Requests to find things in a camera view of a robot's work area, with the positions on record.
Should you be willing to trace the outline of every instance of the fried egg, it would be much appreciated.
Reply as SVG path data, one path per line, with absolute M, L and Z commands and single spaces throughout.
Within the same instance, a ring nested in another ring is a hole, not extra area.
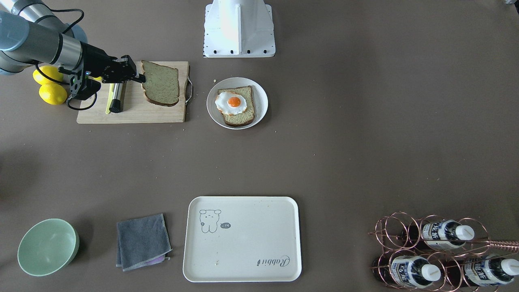
M 228 115 L 241 114 L 247 109 L 245 98 L 235 92 L 220 93 L 214 103 L 221 113 Z

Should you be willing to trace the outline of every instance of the towel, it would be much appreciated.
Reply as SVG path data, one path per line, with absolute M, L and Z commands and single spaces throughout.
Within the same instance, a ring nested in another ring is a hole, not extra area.
M 162 213 L 117 223 L 115 266 L 123 271 L 163 262 L 171 250 Z

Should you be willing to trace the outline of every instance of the slice of bread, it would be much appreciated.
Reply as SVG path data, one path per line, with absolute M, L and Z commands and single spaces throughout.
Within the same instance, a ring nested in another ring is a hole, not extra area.
M 227 88 L 227 89 L 219 89 L 218 94 L 227 91 L 227 92 L 233 92 L 236 94 L 239 94 L 245 98 L 245 101 L 247 102 L 247 109 L 242 112 L 241 114 L 236 115 L 228 115 L 223 114 L 224 122 L 231 126 L 231 127 L 240 127 L 240 126 L 246 126 L 254 120 L 255 117 L 255 109 L 254 109 L 254 97 L 253 97 L 253 90 L 252 86 L 243 86 L 238 88 Z
M 146 100 L 164 107 L 172 107 L 179 101 L 179 70 L 148 61 L 142 61 L 146 82 L 141 83 Z

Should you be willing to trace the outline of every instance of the cutting board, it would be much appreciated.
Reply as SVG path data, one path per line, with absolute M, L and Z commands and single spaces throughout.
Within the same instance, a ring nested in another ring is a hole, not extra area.
M 181 123 L 186 110 L 186 86 L 189 75 L 189 62 L 155 62 L 179 70 L 180 97 L 172 107 L 163 107 L 146 101 L 140 83 L 128 81 L 122 112 L 106 114 L 110 84 L 101 84 L 98 98 L 94 106 L 77 114 L 78 124 L 132 124 L 132 123 Z M 136 62 L 138 71 L 142 73 L 142 62 Z M 92 103 L 92 98 L 82 101 L 81 107 Z

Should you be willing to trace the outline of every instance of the lemon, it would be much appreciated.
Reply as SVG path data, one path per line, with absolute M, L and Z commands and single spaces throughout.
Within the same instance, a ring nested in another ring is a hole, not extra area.
M 56 83 L 48 83 L 39 88 L 39 96 L 46 103 L 62 104 L 67 98 L 67 93 L 63 86 Z
M 39 68 L 44 74 L 49 76 L 50 78 L 54 78 L 58 81 L 63 81 L 63 74 L 58 72 L 58 68 L 51 66 L 51 65 L 45 65 L 41 66 Z M 53 83 L 53 81 L 45 78 L 43 75 L 41 75 L 38 70 L 34 70 L 33 72 L 33 78 L 36 82 L 38 82 L 41 85 Z

